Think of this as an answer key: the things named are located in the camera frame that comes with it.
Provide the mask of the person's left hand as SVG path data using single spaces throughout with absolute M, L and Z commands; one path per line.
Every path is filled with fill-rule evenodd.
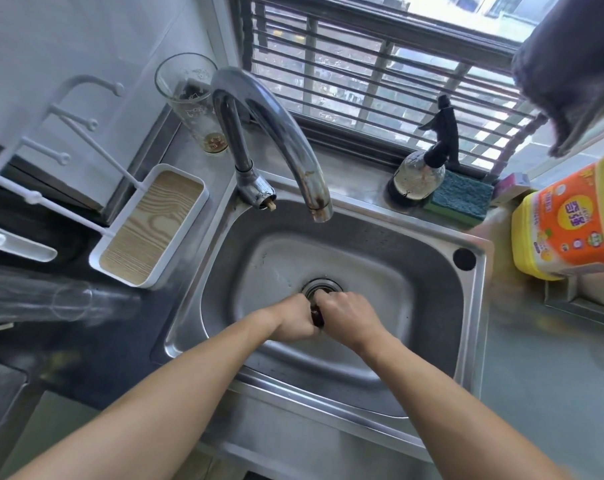
M 314 325 L 311 304 L 303 294 L 294 294 L 260 310 L 268 323 L 269 340 L 294 342 L 310 339 L 319 333 Z

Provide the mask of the person's right hand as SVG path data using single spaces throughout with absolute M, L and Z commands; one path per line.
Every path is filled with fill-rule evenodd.
M 389 332 L 382 325 L 369 301 L 354 292 L 314 293 L 314 301 L 323 318 L 323 331 L 358 355 Z

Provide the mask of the person's right forearm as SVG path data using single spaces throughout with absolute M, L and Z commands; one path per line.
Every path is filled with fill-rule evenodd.
M 358 355 L 407 413 L 443 480 L 573 480 L 453 379 L 383 330 Z

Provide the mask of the person's left forearm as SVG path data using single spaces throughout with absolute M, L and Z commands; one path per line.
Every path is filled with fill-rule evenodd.
M 248 356 L 282 325 L 255 312 L 149 375 L 7 480 L 170 480 Z

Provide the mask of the stainless steel sink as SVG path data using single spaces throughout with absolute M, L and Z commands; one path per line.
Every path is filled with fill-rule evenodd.
M 494 244 L 341 194 L 314 223 L 297 184 L 266 173 L 276 210 L 244 203 L 235 178 L 194 255 L 195 274 L 159 346 L 170 358 L 250 312 L 317 290 L 366 297 L 411 351 L 478 395 Z M 432 462 L 407 414 L 362 359 L 325 333 L 267 341 L 232 390 Z

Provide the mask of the sink drain strainer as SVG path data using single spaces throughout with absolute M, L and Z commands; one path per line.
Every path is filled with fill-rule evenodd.
M 314 295 L 318 290 L 326 293 L 343 292 L 343 288 L 334 280 L 329 278 L 315 278 L 303 285 L 300 293 L 303 294 L 309 302 L 314 302 Z

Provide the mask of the green scouring sponge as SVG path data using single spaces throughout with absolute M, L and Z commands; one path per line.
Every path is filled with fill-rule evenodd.
M 423 208 L 474 227 L 487 216 L 493 186 L 447 170 L 442 184 L 425 200 Z

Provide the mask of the chrome faucet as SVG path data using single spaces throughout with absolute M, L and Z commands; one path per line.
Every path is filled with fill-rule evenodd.
M 239 109 L 248 112 L 271 138 L 292 172 L 313 220 L 329 221 L 332 201 L 320 163 L 296 120 L 268 88 L 250 72 L 227 66 L 212 76 L 210 97 L 234 157 L 236 188 L 242 200 L 259 210 L 276 208 L 275 190 L 250 157 Z

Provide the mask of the glass spray bottle black nozzle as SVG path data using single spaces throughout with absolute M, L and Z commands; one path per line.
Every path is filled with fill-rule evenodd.
M 458 124 L 448 95 L 438 96 L 435 116 L 419 130 L 435 132 L 435 144 L 410 153 L 387 183 L 391 200 L 404 207 L 421 205 L 443 183 L 446 164 L 458 165 Z

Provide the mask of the small purple box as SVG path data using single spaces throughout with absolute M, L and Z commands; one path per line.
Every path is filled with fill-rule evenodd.
M 515 172 L 500 179 L 494 186 L 490 207 L 500 207 L 522 194 L 529 192 L 530 179 L 525 173 Z

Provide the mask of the white rack with wooden tray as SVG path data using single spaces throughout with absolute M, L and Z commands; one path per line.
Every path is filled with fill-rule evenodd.
M 0 152 L 0 188 L 21 197 L 26 204 L 39 205 L 99 233 L 100 240 L 90 253 L 90 266 L 106 276 L 137 289 L 150 289 L 157 284 L 178 247 L 194 225 L 209 199 L 205 182 L 194 175 L 165 163 L 155 164 L 139 180 L 130 170 L 106 151 L 90 132 L 98 120 L 64 108 L 64 99 L 78 86 L 90 85 L 124 95 L 124 86 L 94 75 L 76 75 L 66 79 L 53 92 L 47 103 Z M 12 158 L 23 148 L 49 158 L 59 166 L 71 166 L 72 157 L 34 140 L 40 126 L 49 118 L 60 120 L 105 163 L 88 182 L 98 188 L 98 199 L 110 204 L 117 191 L 123 192 L 124 203 L 105 207 L 112 213 L 100 225 L 30 190 L 2 175 Z

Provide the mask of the clear drinking glass with print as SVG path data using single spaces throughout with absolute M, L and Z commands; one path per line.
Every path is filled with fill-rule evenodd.
M 228 148 L 211 98 L 210 84 L 217 70 L 210 58 L 184 52 L 162 61 L 154 76 L 155 88 L 202 151 L 210 155 Z

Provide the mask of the window with metal bars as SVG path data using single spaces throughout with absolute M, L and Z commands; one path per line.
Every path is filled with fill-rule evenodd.
M 541 126 L 510 65 L 539 22 L 532 0 L 227 0 L 242 68 L 299 118 L 408 150 L 446 95 L 459 161 L 498 174 Z

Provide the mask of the yellow detergent bottle orange label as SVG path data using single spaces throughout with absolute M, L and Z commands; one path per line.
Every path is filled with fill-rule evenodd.
M 511 242 L 516 268 L 538 279 L 604 273 L 604 157 L 527 195 Z

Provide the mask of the clear glass tumbler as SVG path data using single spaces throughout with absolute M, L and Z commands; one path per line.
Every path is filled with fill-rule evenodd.
M 0 326 L 20 322 L 98 325 L 135 317 L 138 290 L 0 266 Z

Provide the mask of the grey hanging cloth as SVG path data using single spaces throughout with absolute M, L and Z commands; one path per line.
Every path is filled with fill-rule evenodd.
M 551 122 L 551 158 L 604 119 L 604 0 L 559 0 L 512 60 L 521 94 Z

